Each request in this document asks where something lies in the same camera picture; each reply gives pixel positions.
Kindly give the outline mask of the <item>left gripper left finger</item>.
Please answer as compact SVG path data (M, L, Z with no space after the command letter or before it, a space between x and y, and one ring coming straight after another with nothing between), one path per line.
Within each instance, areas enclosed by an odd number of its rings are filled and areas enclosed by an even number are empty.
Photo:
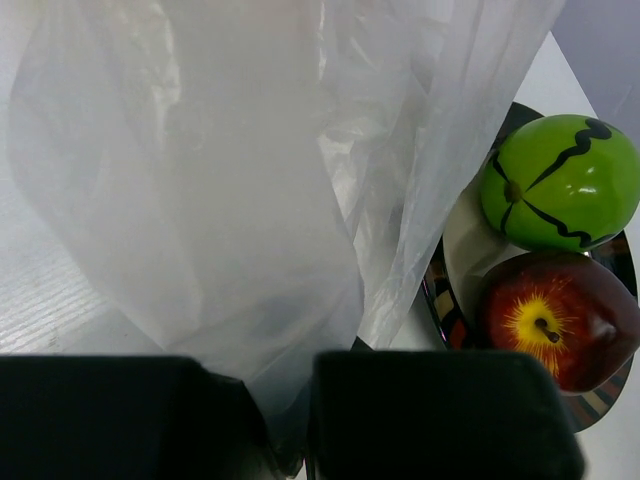
M5 356L5 479L275 479L245 386L185 357Z

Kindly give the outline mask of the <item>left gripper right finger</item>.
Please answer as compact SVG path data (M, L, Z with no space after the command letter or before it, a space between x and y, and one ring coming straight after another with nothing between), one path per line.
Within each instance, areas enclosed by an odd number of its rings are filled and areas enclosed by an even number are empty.
M327 352L311 382L317 479L579 479L556 387L524 354Z

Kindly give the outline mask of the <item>red fake apple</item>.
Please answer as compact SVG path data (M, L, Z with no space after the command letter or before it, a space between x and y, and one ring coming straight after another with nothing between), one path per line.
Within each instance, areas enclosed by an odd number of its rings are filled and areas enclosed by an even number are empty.
M583 254L534 252L506 260L482 279L478 343L528 354L559 389L596 389L639 348L639 306L608 269Z

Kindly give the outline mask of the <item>green fake melon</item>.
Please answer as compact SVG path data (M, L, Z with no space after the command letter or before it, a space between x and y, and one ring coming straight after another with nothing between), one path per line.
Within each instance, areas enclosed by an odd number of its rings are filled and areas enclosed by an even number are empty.
M506 136L479 197L491 227L530 251L589 251L620 233L639 205L639 151L597 118L563 114Z

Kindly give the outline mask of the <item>clear plastic bag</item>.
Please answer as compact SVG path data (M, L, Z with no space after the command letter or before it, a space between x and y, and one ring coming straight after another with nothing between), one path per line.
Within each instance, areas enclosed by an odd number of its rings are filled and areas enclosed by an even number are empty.
M386 347L559 1L50 1L15 182L163 350L302 463L313 357Z

